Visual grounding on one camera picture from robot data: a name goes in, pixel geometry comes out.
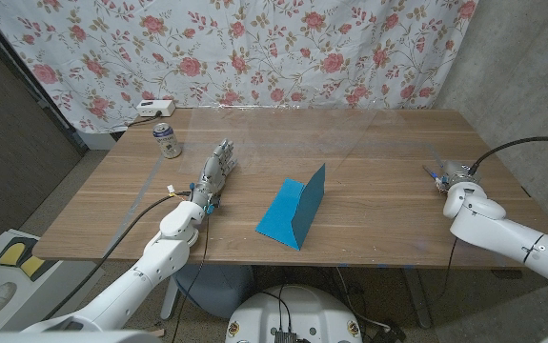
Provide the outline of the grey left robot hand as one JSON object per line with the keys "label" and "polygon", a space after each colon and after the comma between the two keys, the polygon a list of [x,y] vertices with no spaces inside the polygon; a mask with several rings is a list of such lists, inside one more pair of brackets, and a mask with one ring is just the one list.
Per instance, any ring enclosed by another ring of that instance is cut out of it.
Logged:
{"label": "grey left robot hand", "polygon": [[237,160],[233,157],[233,141],[224,139],[214,150],[191,190],[190,201],[206,210],[220,197],[226,179]]}

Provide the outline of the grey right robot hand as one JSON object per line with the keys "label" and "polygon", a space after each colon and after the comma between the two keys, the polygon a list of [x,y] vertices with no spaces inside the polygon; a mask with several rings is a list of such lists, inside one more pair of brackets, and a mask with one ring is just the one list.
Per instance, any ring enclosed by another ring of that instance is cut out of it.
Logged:
{"label": "grey right robot hand", "polygon": [[478,184],[481,179],[480,173],[469,174],[470,166],[457,161],[446,160],[440,167],[439,173],[435,176],[436,187],[441,192],[447,192],[457,183],[472,182]]}

